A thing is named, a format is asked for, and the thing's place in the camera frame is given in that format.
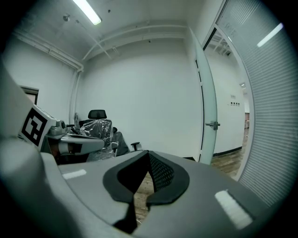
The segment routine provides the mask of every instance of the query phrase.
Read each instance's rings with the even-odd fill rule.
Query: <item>fluorescent light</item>
[[[279,23],[276,28],[274,28],[268,35],[265,36],[264,39],[262,39],[257,46],[261,47],[263,44],[265,44],[267,41],[269,41],[273,36],[275,36],[281,29],[283,29],[284,25],[282,23]]]
[[[73,0],[94,25],[101,23],[101,19],[86,0]]]

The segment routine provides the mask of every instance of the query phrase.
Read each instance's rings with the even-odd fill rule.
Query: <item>white pipe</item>
[[[223,38],[220,39],[220,41],[218,42],[217,46],[214,48],[213,52],[216,51],[217,47],[219,47],[220,43],[222,42]]]
[[[111,56],[108,54],[108,52],[101,46],[101,44],[100,44],[99,42],[97,42],[97,40],[94,39],[92,35],[89,34],[89,32],[87,31],[87,29],[86,29],[80,22],[79,22],[79,24],[80,24],[80,26],[86,31],[87,35],[88,35],[92,40],[94,40],[95,45],[98,45],[98,46],[100,47],[100,49],[102,49],[102,50],[105,52],[105,54],[108,56],[108,58],[111,60],[112,57],[111,57]]]
[[[81,72],[78,73],[78,80],[76,82],[76,86],[75,86],[75,92],[74,92],[74,111],[73,113],[75,113],[76,111],[76,99],[77,99],[77,95],[78,95],[78,88],[79,88],[79,83],[80,83],[80,79],[81,79]]]
[[[135,35],[132,37],[127,37],[124,38],[121,41],[117,41],[117,43],[112,42],[111,44],[106,44],[105,48],[106,49],[111,49],[113,47],[120,47],[123,46],[125,44],[129,44],[132,42],[137,42],[137,41],[141,41],[141,40],[151,40],[151,39],[162,39],[162,38],[175,38],[175,39],[184,39],[185,35],[183,33],[151,33],[151,34],[142,34],[142,35]],[[102,51],[100,49],[93,51],[89,57],[87,57],[87,59],[91,59],[93,57],[95,57],[98,54],[101,54]]]
[[[222,54],[222,52],[226,49],[227,46],[222,47],[222,49],[218,52],[219,54]]]
[[[43,52],[46,52],[46,53],[52,55],[53,57],[55,57],[55,58],[59,59],[60,61],[70,65],[71,67],[77,69],[78,71],[83,71],[83,69],[84,69],[83,64],[81,64],[80,62],[74,60],[73,58],[71,58],[67,54],[63,53],[61,50],[58,50],[57,48],[55,48],[54,46],[40,43],[38,40],[32,39],[30,36],[25,35],[20,30],[15,30],[13,32],[13,35],[16,36],[18,39],[26,42],[27,44],[32,45],[32,46],[42,50]],[[40,40],[45,41],[44,39],[42,39],[41,37],[39,37],[35,34],[32,34],[32,35],[39,38]]]
[[[222,53],[222,55],[224,55],[227,51],[228,51],[228,49],[226,49],[226,50]]]
[[[75,91],[76,81],[78,79],[77,71],[74,72],[72,79],[73,79],[73,86],[72,86],[71,92],[69,94],[69,99],[68,99],[68,123],[69,124],[72,124],[71,107],[72,107],[72,99],[73,99],[73,94]]]
[[[100,41],[96,41],[96,44],[93,45],[91,47],[91,49],[85,54],[84,58],[82,60],[85,60],[87,58],[87,56],[91,53],[91,51],[95,48],[95,46],[97,45],[97,43],[103,43],[105,42],[106,40],[109,40],[111,38],[115,38],[117,36],[120,36],[120,35],[123,35],[123,34],[126,34],[126,33],[129,33],[129,32],[133,32],[133,31],[138,31],[138,30],[142,30],[142,29],[147,29],[147,28],[157,28],[157,27],[178,27],[178,28],[186,28],[186,26],[182,26],[182,25],[153,25],[153,26],[142,26],[142,27],[138,27],[138,28],[133,28],[133,29],[130,29],[130,30],[127,30],[127,31],[124,31],[124,32],[120,32],[120,33],[117,33],[117,34],[114,34],[114,35],[111,35],[107,38],[104,38]]]
[[[115,51],[118,56],[120,55],[119,52],[118,52],[118,50],[116,49],[116,47],[113,47],[113,51]]]

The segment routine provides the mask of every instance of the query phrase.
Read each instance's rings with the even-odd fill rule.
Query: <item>baseboard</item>
[[[224,152],[220,152],[220,153],[214,153],[213,154],[213,157],[215,156],[220,156],[220,155],[224,155],[224,154],[228,154],[228,153],[232,153],[234,151],[238,151],[238,150],[241,150],[242,149],[242,146],[241,147],[238,147],[236,149],[232,149],[232,150],[229,150],[229,151],[224,151]]]

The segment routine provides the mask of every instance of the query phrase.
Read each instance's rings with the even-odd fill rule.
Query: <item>door handle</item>
[[[211,123],[205,123],[206,126],[212,126],[213,130],[216,131],[218,127],[220,126],[220,123],[217,121],[212,121]]]

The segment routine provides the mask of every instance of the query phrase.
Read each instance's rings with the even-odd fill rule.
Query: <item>black mesh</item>
[[[165,163],[153,157],[152,155],[149,156],[151,166],[151,177],[156,192],[170,185],[174,177],[174,170]]]

